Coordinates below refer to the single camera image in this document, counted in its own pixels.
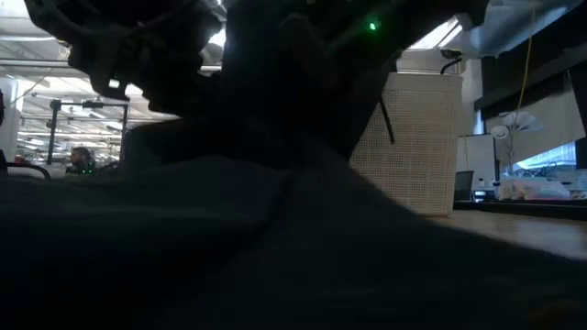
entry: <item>white perforated panel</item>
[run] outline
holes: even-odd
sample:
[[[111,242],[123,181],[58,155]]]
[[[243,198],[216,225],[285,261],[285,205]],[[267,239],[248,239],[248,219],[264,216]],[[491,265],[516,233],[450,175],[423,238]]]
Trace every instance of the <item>white perforated panel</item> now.
[[[462,79],[428,74],[389,75],[382,110],[375,109],[351,159],[352,167],[399,204],[422,215],[452,212],[457,161],[457,112]]]

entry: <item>person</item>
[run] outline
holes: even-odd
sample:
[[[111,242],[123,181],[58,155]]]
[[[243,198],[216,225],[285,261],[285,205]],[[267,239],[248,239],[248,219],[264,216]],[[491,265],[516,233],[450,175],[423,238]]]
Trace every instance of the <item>person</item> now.
[[[92,174],[94,172],[94,160],[88,148],[73,148],[70,160],[72,161],[72,165],[67,169],[68,173],[79,175]]]

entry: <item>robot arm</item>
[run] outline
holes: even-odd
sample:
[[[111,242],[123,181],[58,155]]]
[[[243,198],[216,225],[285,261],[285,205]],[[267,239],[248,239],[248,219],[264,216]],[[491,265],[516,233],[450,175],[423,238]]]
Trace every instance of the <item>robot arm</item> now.
[[[26,3],[106,97],[126,100],[134,83],[153,111],[302,127],[348,159],[403,50],[454,15],[465,28],[481,24],[488,0],[240,0],[228,10],[223,70],[213,77],[199,73],[200,50],[222,23],[202,1],[138,11],[114,0]]]

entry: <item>cable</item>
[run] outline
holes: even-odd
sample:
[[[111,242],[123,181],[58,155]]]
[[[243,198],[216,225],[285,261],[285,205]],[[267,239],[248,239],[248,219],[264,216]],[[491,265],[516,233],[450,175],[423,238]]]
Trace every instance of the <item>cable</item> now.
[[[383,112],[383,119],[385,119],[385,125],[387,126],[387,133],[389,134],[389,140],[392,144],[395,143],[395,137],[393,136],[393,129],[392,129],[392,121],[389,118],[389,114],[387,113],[387,109],[385,107],[385,102],[383,101],[383,96],[379,96],[379,105],[381,106]]]
[[[526,84],[528,79],[528,68],[530,66],[530,54],[532,53],[532,37],[534,36],[534,25],[536,23],[536,9],[532,9],[532,25],[530,27],[530,38],[528,39],[528,51],[526,53],[526,65],[524,68],[524,80],[522,81],[522,90],[520,91],[520,98],[517,102],[517,108],[514,110],[514,121],[510,127],[510,147],[509,147],[509,171],[512,173],[514,171],[514,135],[516,132],[515,123],[517,122],[517,115],[522,108],[522,102],[524,101],[524,91],[526,90]]]
[[[456,60],[450,61],[447,65],[442,67],[442,70],[440,70],[440,74],[444,74],[444,72],[450,68],[451,66],[461,63],[462,62],[462,58],[458,58]]]
[[[447,60],[456,60],[459,57],[462,57],[462,52],[454,49],[441,49],[440,55]]]
[[[32,165],[32,164],[18,164],[18,163],[14,163],[14,162],[8,162],[6,164],[6,166],[8,168],[20,168],[20,169],[31,169],[31,170],[35,170],[35,171],[39,171],[43,174],[43,178],[45,178],[45,180],[51,180],[51,176],[49,174],[49,171],[37,166],[37,165]]]
[[[556,161],[551,161],[547,166],[543,166],[538,170],[520,169],[515,172],[516,177],[524,178],[547,178],[553,171],[557,169],[559,164]]]
[[[39,85],[39,84],[40,84],[40,83],[41,83],[43,80],[45,80],[45,78],[47,78],[47,77],[48,77],[48,76],[51,74],[51,72],[52,72],[52,71],[53,71],[53,68],[50,68],[50,69],[49,69],[49,71],[48,71],[48,72],[47,72],[47,73],[46,73],[44,76],[42,76],[42,77],[41,77],[41,78],[40,78],[40,79],[39,79],[37,82],[35,82],[35,83],[32,85],[32,87],[30,87],[29,89],[27,89],[27,90],[26,90],[24,93],[22,93],[22,95],[20,95],[20,96],[19,96],[19,97],[17,97],[16,99],[12,100],[12,102],[10,102],[10,103],[9,103],[9,104],[6,106],[6,108],[8,108],[8,107],[12,106],[12,105],[13,105],[13,104],[15,104],[15,103],[16,103],[18,100],[20,100],[21,98],[23,98],[23,97],[27,96],[27,95],[28,95],[30,92],[32,92],[32,90],[34,90],[34,89],[35,89],[35,87],[37,87],[37,86],[38,86],[38,85]]]

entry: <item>desk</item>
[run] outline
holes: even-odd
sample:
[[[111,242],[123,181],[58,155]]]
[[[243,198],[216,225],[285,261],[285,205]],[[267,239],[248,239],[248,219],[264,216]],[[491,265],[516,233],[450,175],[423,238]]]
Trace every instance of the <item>desk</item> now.
[[[454,211],[450,217],[431,220],[517,245],[587,259],[587,222],[481,211]]]

